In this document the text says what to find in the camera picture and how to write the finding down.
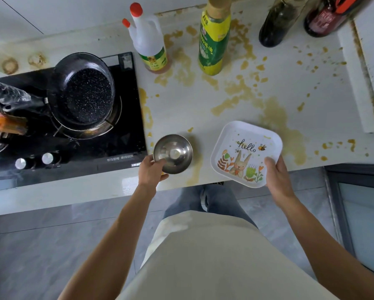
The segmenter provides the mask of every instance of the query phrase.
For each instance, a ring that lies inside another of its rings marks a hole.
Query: person's left hand
[[[152,155],[146,156],[140,164],[138,171],[139,186],[147,187],[149,191],[156,192],[156,187],[160,181],[169,177],[168,174],[162,175],[162,167],[166,163],[165,159],[154,162]]]

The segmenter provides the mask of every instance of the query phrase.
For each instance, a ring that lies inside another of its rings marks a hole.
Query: yellow and green label
[[[212,19],[202,13],[199,42],[199,64],[204,73],[216,75],[222,69],[222,59],[230,35],[231,15],[226,19]]]
[[[166,50],[164,47],[162,47],[161,51],[156,55],[149,57],[145,55],[140,55],[140,57],[151,70],[160,70],[167,63]]]

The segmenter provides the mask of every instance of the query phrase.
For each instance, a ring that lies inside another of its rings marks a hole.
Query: forearm
[[[374,299],[374,275],[295,198],[279,200],[319,283],[341,300]]]
[[[115,299],[126,281],[153,192],[138,186],[59,300]]]

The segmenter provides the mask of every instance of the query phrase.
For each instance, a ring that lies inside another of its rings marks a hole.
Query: blue jeans
[[[231,189],[227,186],[218,184],[206,184],[183,188],[175,203],[166,209],[163,218],[165,219],[169,216],[188,210],[205,212],[201,206],[201,194],[204,194],[207,198],[207,212],[238,217],[257,227],[252,219],[244,212]]]

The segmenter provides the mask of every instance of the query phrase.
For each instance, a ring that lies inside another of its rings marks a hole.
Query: hand
[[[160,181],[169,177],[168,174],[162,175],[162,167],[166,163],[165,159],[154,162],[152,155],[146,156],[140,164],[138,171],[138,184],[147,188],[148,191],[156,193],[156,187]]]
[[[297,200],[283,157],[280,155],[277,164],[272,158],[266,157],[264,163],[267,167],[266,185],[276,205],[280,207],[286,201]]]

